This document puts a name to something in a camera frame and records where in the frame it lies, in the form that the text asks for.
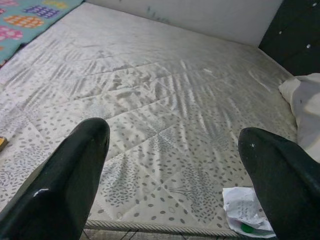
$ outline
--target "floor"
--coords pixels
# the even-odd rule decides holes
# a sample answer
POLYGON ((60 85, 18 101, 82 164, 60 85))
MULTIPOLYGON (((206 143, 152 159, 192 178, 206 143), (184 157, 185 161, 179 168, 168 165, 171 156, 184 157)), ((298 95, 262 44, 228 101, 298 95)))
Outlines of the floor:
POLYGON ((187 236, 182 234, 164 234, 139 232, 136 230, 129 231, 108 231, 108 230, 93 230, 85 229, 80 240, 236 240, 235 237, 202 237, 202 236, 187 236))

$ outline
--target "white wall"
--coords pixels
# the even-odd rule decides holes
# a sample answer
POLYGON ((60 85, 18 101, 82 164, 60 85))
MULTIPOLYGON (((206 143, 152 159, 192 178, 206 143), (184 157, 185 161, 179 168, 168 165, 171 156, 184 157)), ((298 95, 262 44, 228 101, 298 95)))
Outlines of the white wall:
POLYGON ((88 0, 89 3, 258 46, 283 0, 88 0))

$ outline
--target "quilted mattress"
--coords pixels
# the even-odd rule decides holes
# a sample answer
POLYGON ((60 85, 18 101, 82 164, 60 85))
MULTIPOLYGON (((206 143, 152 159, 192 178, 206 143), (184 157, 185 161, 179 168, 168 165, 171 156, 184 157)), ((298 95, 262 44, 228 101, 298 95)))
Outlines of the quilted mattress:
POLYGON ((76 124, 101 117, 110 149, 88 227, 235 236, 222 188, 252 185, 238 136, 295 140, 288 77, 254 47, 84 3, 0 70, 0 209, 76 124))

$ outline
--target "crumpled paper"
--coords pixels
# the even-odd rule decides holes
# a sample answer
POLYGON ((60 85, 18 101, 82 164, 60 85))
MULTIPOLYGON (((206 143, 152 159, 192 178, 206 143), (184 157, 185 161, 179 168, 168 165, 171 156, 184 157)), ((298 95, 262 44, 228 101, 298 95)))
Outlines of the crumpled paper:
POLYGON ((253 238, 272 238, 273 231, 262 210, 255 190, 251 187, 223 188, 223 202, 229 227, 239 234, 253 238), (254 228, 252 233, 244 232, 242 224, 254 228))

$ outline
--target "white pillow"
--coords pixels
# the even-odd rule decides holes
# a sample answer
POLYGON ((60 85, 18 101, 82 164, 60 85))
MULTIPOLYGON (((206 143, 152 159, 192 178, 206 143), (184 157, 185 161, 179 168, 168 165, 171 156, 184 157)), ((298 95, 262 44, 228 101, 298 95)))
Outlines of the white pillow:
POLYGON ((297 76, 279 86, 297 124, 297 143, 320 163, 320 73, 297 76))

